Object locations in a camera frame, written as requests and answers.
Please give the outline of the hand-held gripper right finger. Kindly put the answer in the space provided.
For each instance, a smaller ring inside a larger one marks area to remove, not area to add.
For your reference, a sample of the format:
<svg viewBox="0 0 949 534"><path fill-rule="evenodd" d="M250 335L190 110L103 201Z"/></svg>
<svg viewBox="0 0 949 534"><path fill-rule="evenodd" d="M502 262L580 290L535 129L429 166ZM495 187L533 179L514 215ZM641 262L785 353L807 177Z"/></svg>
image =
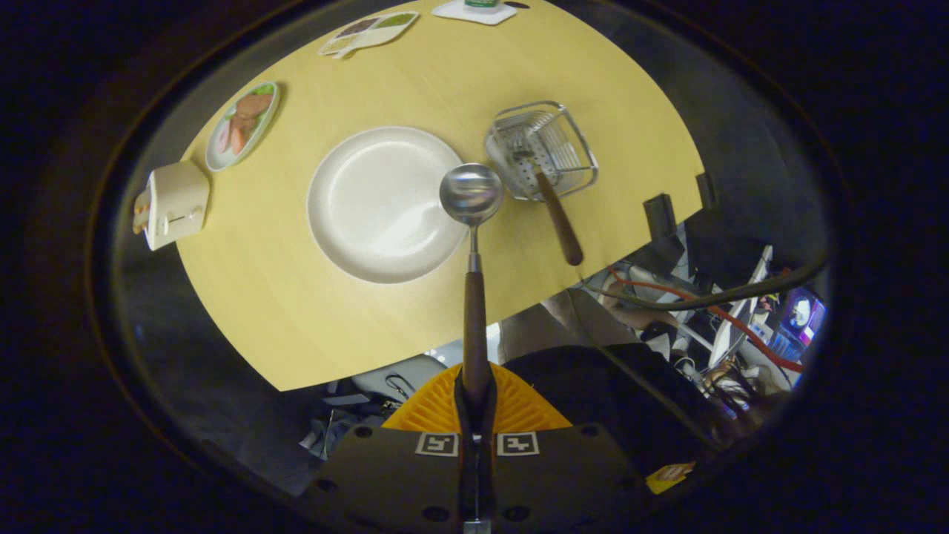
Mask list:
<svg viewBox="0 0 949 534"><path fill-rule="evenodd" d="M494 533L621 533L651 510L644 477L599 423L574 425L492 365L489 508Z"/></svg>

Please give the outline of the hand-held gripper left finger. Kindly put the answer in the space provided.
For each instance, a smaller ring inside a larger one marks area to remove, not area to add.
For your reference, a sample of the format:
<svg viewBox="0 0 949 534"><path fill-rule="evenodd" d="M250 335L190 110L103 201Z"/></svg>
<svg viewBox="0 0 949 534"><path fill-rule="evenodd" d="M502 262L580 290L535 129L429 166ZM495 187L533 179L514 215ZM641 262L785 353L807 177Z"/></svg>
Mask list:
<svg viewBox="0 0 949 534"><path fill-rule="evenodd" d="M477 444L460 368L437 373L382 426L353 426L302 502L340 533L461 533L477 517Z"/></svg>

